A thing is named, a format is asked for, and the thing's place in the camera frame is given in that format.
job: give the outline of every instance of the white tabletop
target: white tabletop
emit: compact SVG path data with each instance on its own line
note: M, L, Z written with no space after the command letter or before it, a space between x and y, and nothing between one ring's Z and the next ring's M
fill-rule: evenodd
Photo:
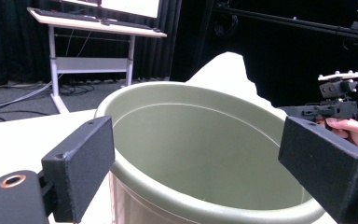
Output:
M55 27L77 29L77 30L87 30L87 31L96 31L112 34L122 34L122 35L140 35L147 37L167 37L166 34L160 32L154 32L153 30L146 30L128 26L120 25L102 25L99 22L95 21L77 21L77 20L68 20L55 17L41 16L34 12L35 8L28 7L28 11L31 15L39 22L49 24Z
M0 123L0 177L19 170L39 173L42 158L95 110ZM112 223L108 178L101 184L81 223Z

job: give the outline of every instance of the desk leg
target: desk leg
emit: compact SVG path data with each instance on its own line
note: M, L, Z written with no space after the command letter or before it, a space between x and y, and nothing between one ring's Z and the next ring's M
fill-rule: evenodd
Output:
M126 86L131 85L132 81L132 68L133 68L133 52L135 50L135 35L130 36L129 57L127 59L127 75Z
M60 92L58 89L58 74L57 74L57 58L55 53L55 40L54 40L54 26L48 27L48 43L50 47L50 68L51 68L51 83L53 93L51 94L51 98L56 105L60 114L69 113L69 110L66 108L63 103Z

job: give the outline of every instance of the computer monitor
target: computer monitor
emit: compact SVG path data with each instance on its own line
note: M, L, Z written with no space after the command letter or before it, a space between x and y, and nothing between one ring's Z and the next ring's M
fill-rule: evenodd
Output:
M62 2L80 4L90 7L101 6L119 12L156 18L159 0L61 0Z

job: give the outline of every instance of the gray carpet floor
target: gray carpet floor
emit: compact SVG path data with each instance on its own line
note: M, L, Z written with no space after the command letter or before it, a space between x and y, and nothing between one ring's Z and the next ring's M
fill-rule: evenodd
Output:
M124 83L125 80L121 79L117 82L103 81L64 85L60 87L60 96L70 112L96 109L104 98L119 90ZM132 84L137 83L140 81L133 80L132 82ZM43 83L32 83L8 84L5 87L0 87L0 122L59 114L50 97L51 87L46 86L47 84ZM45 90L35 94L36 91L42 89Z

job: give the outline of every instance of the black bracket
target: black bracket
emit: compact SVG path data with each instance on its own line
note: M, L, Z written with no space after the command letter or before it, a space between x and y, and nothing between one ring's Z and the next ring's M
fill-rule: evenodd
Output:
M337 223L358 223L358 147L314 122L287 117L279 161Z
M115 160L112 120L90 120L52 149L43 170L0 177L0 223L79 223Z

